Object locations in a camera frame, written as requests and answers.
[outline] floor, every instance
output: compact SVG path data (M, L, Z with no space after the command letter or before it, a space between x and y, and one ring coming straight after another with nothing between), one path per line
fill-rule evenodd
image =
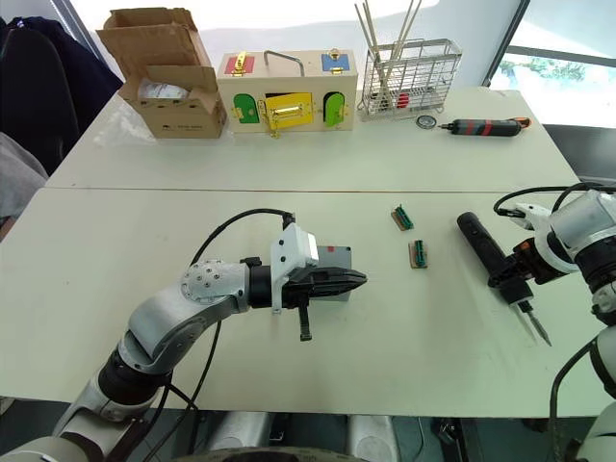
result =
M48 435L55 421L66 409L66 404L52 401L16 401L0 417L0 454L27 441ZM133 452L129 462L139 462L151 446L180 415L179 410L166 410L148 438ZM201 419L196 439L196 452L203 448L214 422L222 413L209 413ZM345 450L346 417L324 414L293 414L285 433L285 446L300 446ZM582 439L593 419L564 419L561 424L563 441ZM550 446L547 433L526 428L520 420L476 419L480 456L471 462L547 462ZM159 462L186 454L193 425L189 416L158 454ZM425 444L421 457L415 459L420 447L421 434L417 418L394 417L401 459L404 462L443 462L438 438L431 431L432 419L422 418Z

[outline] green door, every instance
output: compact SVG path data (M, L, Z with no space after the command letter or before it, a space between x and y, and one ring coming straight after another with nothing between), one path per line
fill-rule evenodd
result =
M325 126L338 125L345 119L345 96L338 91L332 91L324 97L324 100L323 118Z
M259 123L259 113L254 98L246 93L238 93L233 97L235 114L240 123Z

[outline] table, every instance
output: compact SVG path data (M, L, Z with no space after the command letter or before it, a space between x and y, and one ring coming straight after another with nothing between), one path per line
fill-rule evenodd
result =
M557 370L603 328L580 275L533 285L526 317L499 302L455 224L475 211L503 248L528 233L491 212L492 193L317 193L40 190L0 245L0 395L73 400L122 335L130 313L183 272L202 240L252 207L295 211L320 244L350 245L369 282L346 304L313 302L314 340L297 313L253 310L223 323L198 405L206 409L355 414L546 417ZM550 205L551 195L528 201ZM389 215L403 204L416 228ZM232 225L206 256L268 261L278 218ZM407 244L424 239L428 269ZM176 369L191 391L209 350L206 332ZM608 403L589 360L565 380L563 416ZM170 406L182 407L171 400Z
M47 183L51 188L303 192L510 192L578 179L517 91L452 90L439 123L530 116L515 138L451 135L413 120L356 121L330 133L143 143L119 129L113 98ZM137 115L133 119L142 125Z

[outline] yellow door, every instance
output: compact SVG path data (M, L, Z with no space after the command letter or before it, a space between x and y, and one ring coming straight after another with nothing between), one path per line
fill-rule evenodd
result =
M266 111L271 130L312 123L312 93L266 97Z

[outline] metal handle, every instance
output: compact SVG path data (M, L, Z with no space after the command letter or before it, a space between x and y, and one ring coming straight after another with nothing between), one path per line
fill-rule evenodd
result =
M285 55L284 53L278 53L277 51L266 50L263 52L263 59L266 62L266 65L270 65L270 63L268 62L268 55L277 56L278 58L284 58L285 60L295 61L299 65L299 74L301 74L302 77L305 76L304 64L300 58L296 58L295 56L291 55Z
M292 108L274 109L271 111L273 118L296 117L301 116L301 106L293 106Z

